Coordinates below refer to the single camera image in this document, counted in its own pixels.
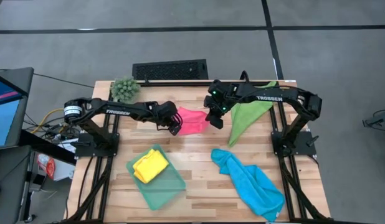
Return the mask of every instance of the green cloth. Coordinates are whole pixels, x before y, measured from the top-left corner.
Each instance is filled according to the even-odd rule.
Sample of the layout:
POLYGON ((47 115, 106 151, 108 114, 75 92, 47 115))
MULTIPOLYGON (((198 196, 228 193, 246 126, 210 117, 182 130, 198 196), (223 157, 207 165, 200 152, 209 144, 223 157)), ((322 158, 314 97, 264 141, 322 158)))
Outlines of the green cloth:
MULTIPOLYGON (((262 86, 274 86, 276 81, 262 86)), ((251 103, 238 103, 231 108, 232 129, 229 139, 229 147, 232 147, 238 140, 239 136, 257 119, 259 119, 266 111, 273 106, 273 102, 254 101, 251 103)))

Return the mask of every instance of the green tray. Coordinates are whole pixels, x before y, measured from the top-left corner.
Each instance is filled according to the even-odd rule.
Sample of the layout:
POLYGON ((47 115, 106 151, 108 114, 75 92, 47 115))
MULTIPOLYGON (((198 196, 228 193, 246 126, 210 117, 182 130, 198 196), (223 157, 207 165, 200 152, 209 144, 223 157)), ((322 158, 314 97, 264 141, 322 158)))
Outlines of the green tray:
POLYGON ((135 172, 133 169, 133 164, 144 155, 147 155, 150 149, 147 149, 147 151, 141 153, 133 160, 129 161, 126 164, 126 168, 128 169, 131 178, 133 178, 137 184, 138 189, 143 194, 149 208, 151 210, 157 210, 168 201, 170 201, 173 197, 175 197, 178 193, 185 191, 186 183, 179 172, 174 168, 170 160, 166 157, 166 154, 160 145, 156 144, 151 149, 159 150, 163 157, 169 162, 169 165, 148 184, 142 183, 133 175, 135 172))

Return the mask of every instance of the green plant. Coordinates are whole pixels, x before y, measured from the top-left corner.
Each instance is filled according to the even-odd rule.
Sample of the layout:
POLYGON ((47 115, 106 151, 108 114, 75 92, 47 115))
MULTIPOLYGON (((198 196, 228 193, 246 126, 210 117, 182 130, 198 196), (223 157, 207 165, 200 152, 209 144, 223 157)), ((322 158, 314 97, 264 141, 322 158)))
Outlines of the green plant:
POLYGON ((139 90, 140 85, 132 78, 117 79, 111 87, 114 101, 122 103, 131 103, 139 90))

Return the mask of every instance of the wooden table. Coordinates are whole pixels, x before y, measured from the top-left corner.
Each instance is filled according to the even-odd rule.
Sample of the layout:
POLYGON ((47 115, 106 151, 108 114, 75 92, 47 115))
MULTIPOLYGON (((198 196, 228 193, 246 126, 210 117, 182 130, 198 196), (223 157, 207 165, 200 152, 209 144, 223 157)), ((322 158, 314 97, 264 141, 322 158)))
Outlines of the wooden table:
MULTIPOLYGON (((280 85, 296 85, 294 81, 279 81, 280 85)), ((108 99, 111 81, 98 81, 95 84, 93 97, 108 99)), ((173 101, 177 107, 190 110, 203 110, 207 87, 142 87, 138 101, 173 101)), ((296 112, 287 104, 284 105, 288 123, 296 112)), ((280 122, 277 105, 276 117, 280 122)), ((188 136, 172 136, 167 131, 157 131, 153 123, 141 123, 128 117, 121 117, 118 132, 120 147, 114 158, 110 186, 108 191, 105 222, 264 222, 263 217, 254 215, 249 207, 239 198, 228 175, 219 174, 219 168, 211 161, 214 148, 233 152, 243 164, 258 165, 283 192, 278 160, 273 154, 270 132, 272 123, 269 112, 265 113, 240 138, 238 143, 228 148, 231 132, 231 113, 223 116, 223 129, 213 126, 204 134, 188 136), (153 144, 160 144, 167 156, 187 183, 187 189, 162 209, 151 211, 143 196, 136 188, 126 169, 126 163, 139 153, 149 149, 153 144)), ((93 118, 99 125, 103 124, 104 115, 93 118)), ((329 210, 321 183, 317 165, 307 156, 296 156, 297 169, 303 191, 314 206, 329 216, 329 210)), ((89 158, 79 159, 76 165, 74 180, 69 193, 69 213, 76 211, 82 177, 89 158)), ((95 159, 92 162, 84 185, 82 201, 88 195, 93 179, 95 159)), ((299 217, 298 204, 291 189, 295 216, 299 217)), ((93 218, 98 215, 100 192, 97 195, 93 218)), ((288 213, 284 205, 277 221, 287 221, 288 213)))

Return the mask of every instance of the pink cloth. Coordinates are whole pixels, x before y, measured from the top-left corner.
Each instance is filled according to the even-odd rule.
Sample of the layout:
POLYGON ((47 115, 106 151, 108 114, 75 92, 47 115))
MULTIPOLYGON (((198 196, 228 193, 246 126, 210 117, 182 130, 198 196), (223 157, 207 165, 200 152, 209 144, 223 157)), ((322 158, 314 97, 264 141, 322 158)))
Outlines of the pink cloth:
POLYGON ((183 119, 180 135, 203 133, 209 124, 208 121, 205 121, 207 113, 203 111, 191 111, 180 107, 178 113, 183 119))

